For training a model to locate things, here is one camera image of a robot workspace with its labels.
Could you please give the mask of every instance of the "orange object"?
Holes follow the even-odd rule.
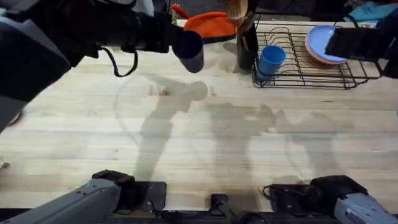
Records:
[[[236,26],[225,12],[208,12],[191,17],[185,23],[184,30],[197,32],[205,44],[230,40],[236,35]]]
[[[175,13],[177,13],[177,15],[179,15],[181,18],[184,19],[189,19],[189,15],[187,12],[185,12],[185,10],[182,9],[181,6],[179,6],[178,4],[173,4],[172,5],[172,9],[175,11]]]

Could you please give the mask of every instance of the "dish rack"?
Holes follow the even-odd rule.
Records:
[[[280,15],[269,12],[256,13],[257,21],[254,26],[258,51],[254,56],[254,65],[252,66],[252,80],[255,87],[349,90],[360,84],[367,83],[369,80],[376,80],[381,77],[382,68],[378,62],[347,60],[345,63],[339,65],[326,65],[317,62],[305,48],[307,33],[312,27],[317,26],[316,23],[296,22],[295,24],[291,24],[284,21],[271,23],[269,21],[261,21],[263,14]],[[351,20],[353,20],[355,27],[358,28],[358,23],[353,18]],[[331,22],[328,24],[341,27],[338,23]],[[261,51],[267,45],[282,47],[286,52],[287,58],[275,74],[262,73],[265,76],[271,76],[270,80],[262,81],[257,78],[256,74],[257,72],[261,72],[258,69],[259,57],[261,56]],[[374,67],[375,69],[370,72],[369,67]]]

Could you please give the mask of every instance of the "wood grain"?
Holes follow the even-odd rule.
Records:
[[[0,174],[0,207],[36,207],[113,169],[165,181],[167,209],[206,210],[210,194],[227,193],[239,209],[269,211],[263,185],[346,174],[397,213],[398,82],[257,89],[234,49],[205,46],[197,74],[172,53],[139,52],[127,78],[104,52],[84,59],[0,135],[12,165]],[[132,63],[115,57],[121,70]]]

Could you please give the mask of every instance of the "cloth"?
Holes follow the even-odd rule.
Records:
[[[357,7],[350,13],[357,22],[378,22],[387,17],[393,10],[398,8],[397,4],[378,5],[375,2],[367,2],[366,4]],[[352,22],[347,17],[344,18],[346,22]]]

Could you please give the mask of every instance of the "gray robot arm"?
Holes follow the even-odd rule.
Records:
[[[134,177],[104,170],[84,186],[2,223],[89,224],[104,220],[115,210],[131,209],[138,201]]]
[[[121,188],[104,179],[91,179],[86,185],[2,223],[87,224],[104,220],[119,202]]]
[[[343,224],[398,224],[398,219],[371,196],[356,193],[338,199],[334,215]]]
[[[313,179],[302,205],[309,212],[335,217],[343,224],[398,224],[368,190],[345,175]]]

